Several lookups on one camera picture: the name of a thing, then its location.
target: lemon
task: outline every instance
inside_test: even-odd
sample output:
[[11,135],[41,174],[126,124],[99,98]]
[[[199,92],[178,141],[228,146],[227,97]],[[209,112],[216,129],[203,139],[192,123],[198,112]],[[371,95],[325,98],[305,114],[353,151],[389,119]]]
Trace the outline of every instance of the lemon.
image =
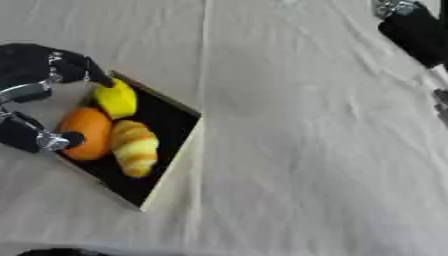
[[114,87],[99,85],[93,95],[112,120],[132,116],[137,111],[135,91],[120,79],[113,78]]

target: toy croissant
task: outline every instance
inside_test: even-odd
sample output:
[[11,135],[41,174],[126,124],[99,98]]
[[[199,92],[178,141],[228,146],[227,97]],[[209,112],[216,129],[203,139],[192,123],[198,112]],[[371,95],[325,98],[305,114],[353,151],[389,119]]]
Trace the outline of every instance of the toy croissant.
[[123,120],[112,129],[112,151],[127,176],[147,176],[157,162],[158,146],[156,135],[142,123]]

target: fabric surface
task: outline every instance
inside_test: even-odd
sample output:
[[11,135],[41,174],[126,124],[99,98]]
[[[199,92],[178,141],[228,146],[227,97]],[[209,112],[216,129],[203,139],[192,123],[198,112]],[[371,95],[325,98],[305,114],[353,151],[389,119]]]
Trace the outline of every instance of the fabric surface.
[[[85,53],[204,129],[147,213],[0,147],[0,255],[445,255],[448,131],[378,23],[367,0],[2,1],[2,41]],[[11,108],[51,127],[88,90]]]

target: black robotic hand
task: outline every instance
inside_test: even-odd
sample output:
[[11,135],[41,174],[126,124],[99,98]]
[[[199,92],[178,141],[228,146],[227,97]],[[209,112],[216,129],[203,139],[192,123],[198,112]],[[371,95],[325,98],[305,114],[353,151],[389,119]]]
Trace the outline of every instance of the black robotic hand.
[[81,80],[113,86],[90,57],[37,44],[0,46],[0,142],[31,153],[83,143],[82,134],[51,133],[37,120],[20,112],[9,112],[3,106],[11,101],[42,100],[51,96],[52,84]]

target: wooden box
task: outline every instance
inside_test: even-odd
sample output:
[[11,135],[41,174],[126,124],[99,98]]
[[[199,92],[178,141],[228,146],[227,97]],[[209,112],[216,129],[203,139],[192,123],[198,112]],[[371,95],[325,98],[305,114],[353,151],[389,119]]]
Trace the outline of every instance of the wooden box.
[[[84,162],[72,160],[62,153],[58,154],[78,170],[95,178],[107,190],[145,211],[155,195],[155,190],[168,173],[175,169],[178,158],[192,142],[200,124],[201,114],[122,74],[114,72],[113,76],[129,84],[137,94],[136,114],[124,119],[144,123],[159,139],[159,160],[150,175],[141,179],[125,176],[112,153],[98,160]],[[91,95],[80,105],[98,107]]]

